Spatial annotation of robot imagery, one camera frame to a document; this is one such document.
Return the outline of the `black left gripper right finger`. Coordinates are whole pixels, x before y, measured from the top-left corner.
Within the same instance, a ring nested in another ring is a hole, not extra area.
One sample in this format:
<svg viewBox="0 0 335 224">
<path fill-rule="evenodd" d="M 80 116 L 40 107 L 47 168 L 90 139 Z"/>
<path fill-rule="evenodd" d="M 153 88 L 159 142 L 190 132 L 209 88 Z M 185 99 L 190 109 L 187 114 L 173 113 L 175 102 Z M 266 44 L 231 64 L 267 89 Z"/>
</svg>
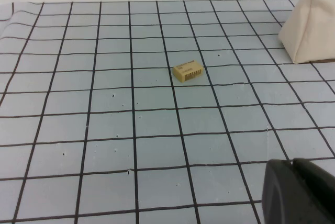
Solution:
<svg viewBox="0 0 335 224">
<path fill-rule="evenodd" d="M 334 176 L 307 159 L 294 159 L 293 168 L 312 195 L 317 209 L 334 223 Z"/>
</svg>

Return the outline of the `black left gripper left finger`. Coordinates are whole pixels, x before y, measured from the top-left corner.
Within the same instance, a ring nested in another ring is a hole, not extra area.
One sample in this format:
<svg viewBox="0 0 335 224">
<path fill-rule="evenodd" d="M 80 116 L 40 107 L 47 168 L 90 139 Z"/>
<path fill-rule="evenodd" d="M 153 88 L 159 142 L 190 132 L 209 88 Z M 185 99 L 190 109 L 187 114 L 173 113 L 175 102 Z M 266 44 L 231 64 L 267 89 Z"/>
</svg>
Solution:
<svg viewBox="0 0 335 224">
<path fill-rule="evenodd" d="M 265 223 L 318 223 L 315 199 L 290 162 L 266 164 L 262 209 Z"/>
</svg>

